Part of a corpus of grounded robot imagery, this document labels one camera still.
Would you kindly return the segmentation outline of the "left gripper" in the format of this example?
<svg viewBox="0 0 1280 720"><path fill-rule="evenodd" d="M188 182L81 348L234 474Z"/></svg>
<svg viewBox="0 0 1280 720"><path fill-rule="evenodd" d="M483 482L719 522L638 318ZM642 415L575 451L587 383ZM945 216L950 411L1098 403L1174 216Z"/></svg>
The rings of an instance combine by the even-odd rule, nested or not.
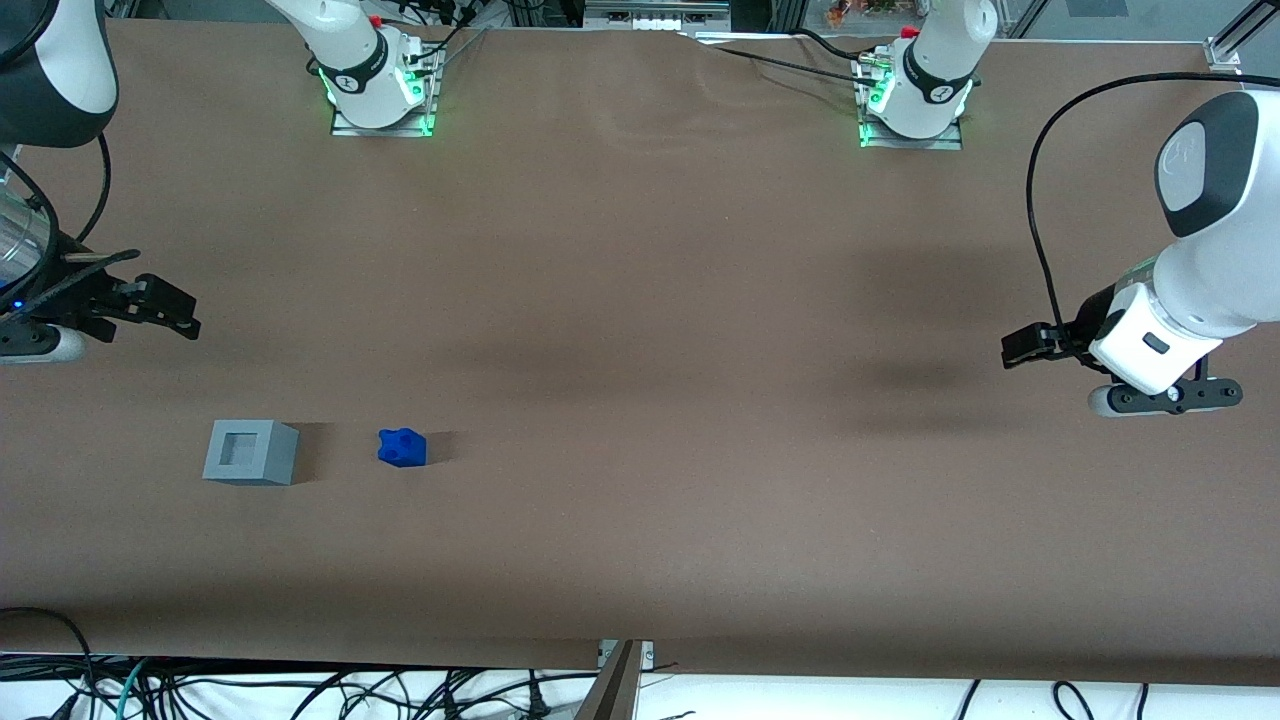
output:
<svg viewBox="0 0 1280 720"><path fill-rule="evenodd" d="M1224 305L1203 293L1155 282L1116 283L1091 296L1070 323L1042 322L1001 338L1001 363L1056 361L1080 351L1103 372L1140 391L1161 395L1222 343Z"/></svg>

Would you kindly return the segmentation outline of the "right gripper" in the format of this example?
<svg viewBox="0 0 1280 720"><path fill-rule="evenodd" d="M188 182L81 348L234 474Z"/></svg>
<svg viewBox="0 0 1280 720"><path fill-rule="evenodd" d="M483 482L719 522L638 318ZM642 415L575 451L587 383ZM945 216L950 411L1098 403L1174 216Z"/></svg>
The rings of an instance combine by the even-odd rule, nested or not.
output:
<svg viewBox="0 0 1280 720"><path fill-rule="evenodd" d="M173 283L155 274L141 274L133 281L119 283L108 268L128 261L128 258L95 258L92 263L64 265L55 281L20 301L20 306L3 315L3 332L27 322L55 322L59 318L87 313L99 301L116 295L127 310L122 322L136 325L156 325L175 332L186 340L197 340L200 320L195 319L196 299Z"/></svg>

